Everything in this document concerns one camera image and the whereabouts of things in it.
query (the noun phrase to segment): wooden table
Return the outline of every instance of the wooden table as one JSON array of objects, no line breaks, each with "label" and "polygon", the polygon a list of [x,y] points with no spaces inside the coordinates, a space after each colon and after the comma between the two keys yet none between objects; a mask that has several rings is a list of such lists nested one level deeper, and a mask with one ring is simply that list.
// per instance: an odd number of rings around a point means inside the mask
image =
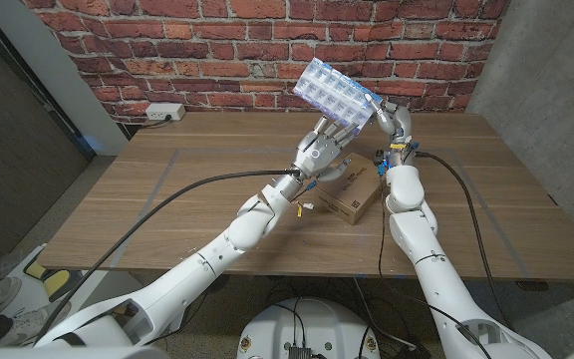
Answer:
[{"label": "wooden table", "polygon": [[[319,114],[191,113],[179,123],[143,130],[121,152],[41,253],[47,267],[85,269],[140,217],[196,180],[289,167],[296,145]],[[503,279],[574,280],[574,224],[486,120],[469,114],[417,114],[414,140],[464,178],[475,202],[493,275]],[[367,126],[346,149],[370,159],[387,146]],[[455,178],[417,159],[438,238],[465,278],[484,278],[470,214]],[[230,179],[173,201],[133,235],[104,268],[168,269],[219,235],[240,206],[271,178]],[[306,193],[304,201],[314,198]],[[374,202],[356,225],[316,207],[294,205],[274,231],[228,272],[349,276],[378,273],[382,208]],[[415,276],[387,225],[383,271]]]}]

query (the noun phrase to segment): red brick wall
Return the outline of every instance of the red brick wall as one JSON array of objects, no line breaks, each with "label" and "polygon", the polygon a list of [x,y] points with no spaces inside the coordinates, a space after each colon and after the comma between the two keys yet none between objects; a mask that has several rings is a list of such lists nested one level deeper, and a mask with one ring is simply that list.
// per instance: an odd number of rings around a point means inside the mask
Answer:
[{"label": "red brick wall", "polygon": [[463,111],[505,0],[23,0],[120,122],[189,111],[312,111],[312,57],[416,111]]}]

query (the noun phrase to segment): concrete floor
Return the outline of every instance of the concrete floor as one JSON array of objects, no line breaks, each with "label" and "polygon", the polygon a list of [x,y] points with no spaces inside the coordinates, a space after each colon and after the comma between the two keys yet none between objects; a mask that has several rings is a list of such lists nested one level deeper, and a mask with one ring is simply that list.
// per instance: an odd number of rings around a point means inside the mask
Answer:
[{"label": "concrete floor", "polygon": [[[17,248],[28,252],[49,241],[113,160],[109,157],[94,158]],[[133,272],[133,276],[144,285],[160,275],[161,272]],[[219,278],[207,290],[209,295],[186,329],[161,341],[158,346],[172,358],[235,357],[240,333],[255,315],[265,309],[266,296],[277,280],[292,283],[298,295],[332,299],[364,317],[360,303],[355,301],[347,285],[337,278],[228,275]],[[361,283],[368,296],[385,298],[404,314],[411,334],[419,338],[432,358],[444,357],[427,309],[392,296],[377,279],[361,279]],[[391,280],[391,283],[406,294],[423,297],[415,280]],[[467,281],[466,285],[480,307],[498,318],[486,283]],[[518,333],[540,344],[553,358],[564,358],[574,352],[574,283],[550,283],[548,291],[526,292],[513,282],[499,282],[497,289],[504,310]],[[289,293],[282,295],[272,296],[271,302],[291,296]],[[395,312],[378,301],[372,304],[374,316],[383,329],[402,337],[406,335]]]}]

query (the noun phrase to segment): wire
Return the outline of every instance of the wire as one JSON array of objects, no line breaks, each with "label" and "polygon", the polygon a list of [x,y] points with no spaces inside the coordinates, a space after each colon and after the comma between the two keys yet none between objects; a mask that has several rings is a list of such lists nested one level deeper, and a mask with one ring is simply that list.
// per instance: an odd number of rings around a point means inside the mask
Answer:
[{"label": "wire", "polygon": [[[294,313],[294,315],[298,318],[298,320],[300,320],[300,327],[303,330],[303,348],[305,347],[305,324],[303,324],[303,319],[300,317],[300,315],[298,313],[296,313],[295,310],[287,308],[286,306],[282,305],[282,304],[272,304],[275,305],[277,307],[283,308],[285,310],[289,310],[290,312]],[[294,346],[296,346],[296,324],[294,323]]]},{"label": "wire", "polygon": [[416,152],[416,157],[430,158],[438,161],[455,177],[455,179],[459,182],[459,185],[461,185],[462,190],[464,190],[464,195],[466,195],[466,202],[468,202],[468,209],[470,210],[470,216],[473,220],[473,227],[475,228],[475,237],[477,238],[477,245],[479,246],[479,254],[482,257],[482,263],[484,264],[484,271],[486,272],[486,278],[488,279],[488,285],[490,286],[490,290],[493,293],[493,299],[495,299],[495,304],[497,305],[497,309],[499,309],[499,314],[502,316],[502,319],[504,319],[504,322],[506,323],[508,329],[515,331],[515,328],[513,328],[511,323],[506,318],[506,314],[504,314],[502,306],[499,304],[499,299],[497,298],[497,292],[495,291],[495,283],[493,281],[493,276],[490,273],[490,267],[488,265],[488,259],[486,258],[486,252],[484,251],[484,243],[482,242],[482,235],[479,230],[479,225],[477,223],[477,217],[475,216],[475,208],[473,207],[473,201],[470,198],[470,193],[468,192],[466,184],[464,183],[462,178],[457,174],[457,172],[446,161],[439,158],[438,156],[426,152]]},{"label": "wire", "polygon": [[376,321],[374,320],[374,318],[371,315],[371,310],[369,310],[369,305],[367,304],[367,300],[365,299],[365,295],[363,294],[363,290],[360,288],[360,285],[358,284],[358,279],[356,279],[356,277],[354,277],[354,283],[356,283],[356,288],[358,288],[358,292],[360,293],[360,297],[363,299],[363,304],[365,305],[365,309],[367,309],[367,315],[369,315],[369,320],[371,321],[371,324],[374,326],[374,328],[376,328],[376,330],[378,330],[379,332],[383,333],[383,335],[385,335],[389,339],[395,340],[397,342],[400,342],[400,343],[403,343],[403,344],[409,346],[410,350],[418,349],[416,344],[410,343],[407,340],[400,339],[397,336],[391,335],[388,332],[382,330],[378,326],[378,324],[376,324]]},{"label": "wire", "polygon": [[203,306],[203,302],[205,302],[205,298],[207,298],[207,295],[209,295],[208,293],[203,294],[203,298],[200,300],[200,303],[198,303],[198,307],[196,307],[196,310],[194,310],[194,312],[189,316],[189,318],[187,319],[187,321],[185,321],[185,323],[183,323],[183,325],[180,326],[180,328],[171,331],[165,335],[161,335],[157,338],[152,339],[151,341],[147,342],[144,345],[150,345],[151,343],[158,341],[160,339],[165,339],[170,335],[174,335],[176,333],[181,332],[183,329],[185,329],[185,327],[187,326],[187,324],[189,324],[189,322],[191,321],[191,319],[196,315],[196,313],[198,313],[198,311],[200,310],[200,307]]},{"label": "wire", "polygon": [[178,190],[176,193],[174,193],[173,195],[166,198],[159,205],[157,205],[154,209],[152,209],[150,212],[148,212],[137,223],[135,223],[135,225],[133,225],[132,228],[130,228],[130,230],[128,230],[128,232],[126,234],[124,234],[123,237],[121,237],[110,249],[108,249],[108,251],[104,255],[101,256],[101,258],[88,270],[88,272],[86,272],[86,274],[81,279],[79,279],[79,282],[68,292],[68,294],[66,294],[64,299],[61,300],[61,302],[59,303],[59,305],[57,306],[55,311],[53,311],[52,314],[50,314],[50,316],[46,320],[46,323],[44,324],[44,326],[39,331],[39,334],[37,334],[37,340],[35,341],[35,343],[38,343],[39,340],[41,340],[41,338],[48,331],[48,328],[50,328],[52,323],[55,321],[55,318],[57,318],[57,316],[59,315],[61,310],[64,308],[64,306],[66,306],[66,303],[68,303],[68,301],[72,298],[72,296],[75,295],[77,290],[79,288],[81,288],[81,286],[86,282],[86,280],[88,280],[88,278],[90,278],[90,276],[112,255],[112,253],[114,253],[115,250],[117,250],[117,248],[119,248],[121,246],[121,244],[123,244],[128,238],[130,238],[130,236],[132,234],[134,234],[134,232],[136,232],[137,229],[139,229],[150,217],[152,217],[155,213],[157,213],[161,208],[168,205],[171,201],[175,200],[177,197],[181,196],[185,192],[187,192],[191,189],[194,189],[200,185],[210,183],[213,181],[217,181],[217,180],[238,179],[238,178],[245,178],[245,177],[252,177],[252,176],[298,175],[299,173],[300,173],[300,171],[298,171],[298,170],[282,170],[282,171],[253,171],[253,172],[221,175],[221,176],[215,176],[215,177],[212,177],[209,179],[202,179],[202,180],[196,181],[196,182],[186,186],[185,188]]},{"label": "wire", "polygon": [[360,350],[358,350],[358,359],[363,359],[363,348],[365,347],[365,339],[367,339],[367,333],[369,333],[369,325],[365,329],[365,334],[363,334],[363,340],[360,342]]},{"label": "wire", "polygon": [[446,318],[450,319],[451,321],[453,321],[455,324],[457,324],[460,328],[462,328],[469,336],[471,339],[473,339],[473,341],[475,342],[475,344],[479,347],[479,349],[482,351],[482,353],[484,353],[484,355],[486,356],[487,359],[492,359],[490,357],[490,354],[488,354],[488,352],[486,351],[486,349],[484,348],[484,346],[482,345],[482,343],[479,342],[479,339],[477,339],[477,337],[475,337],[473,335],[473,333],[471,333],[471,331],[465,327],[462,323],[460,323],[457,319],[453,318],[451,315],[449,315],[448,313],[444,312],[441,309],[438,309],[428,303],[426,303],[423,300],[417,299],[415,297],[412,297],[408,294],[402,293],[400,291],[397,291],[396,289],[394,289],[394,287],[392,287],[389,282],[385,279],[385,276],[383,275],[383,268],[382,268],[382,261],[383,261],[383,249],[385,247],[385,195],[384,193],[381,195],[382,198],[382,208],[383,208],[383,239],[380,243],[380,258],[378,259],[378,273],[380,274],[380,280],[385,283],[385,285],[389,288],[389,290],[391,290],[394,294],[401,296],[402,298],[405,298],[406,300],[410,300],[412,302],[421,304],[421,305],[425,305],[427,307],[429,307],[430,309],[440,313],[441,315],[445,316]]},{"label": "wire", "polygon": [[171,115],[167,115],[167,116],[165,116],[165,120],[159,121],[159,122],[157,122],[157,123],[153,123],[153,124],[150,124],[150,125],[143,125],[143,126],[139,127],[139,130],[142,130],[142,129],[156,129],[156,128],[162,127],[162,125],[168,123],[170,120],[171,120]]}]

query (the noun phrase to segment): small screw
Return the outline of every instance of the small screw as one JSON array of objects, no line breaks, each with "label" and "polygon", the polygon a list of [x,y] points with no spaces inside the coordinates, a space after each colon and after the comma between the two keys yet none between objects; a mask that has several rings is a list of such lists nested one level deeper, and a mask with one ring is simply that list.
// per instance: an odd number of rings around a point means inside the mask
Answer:
[{"label": "small screw", "polygon": [[247,351],[249,348],[251,348],[251,338],[246,336],[240,339],[240,349],[242,349],[242,351]]}]

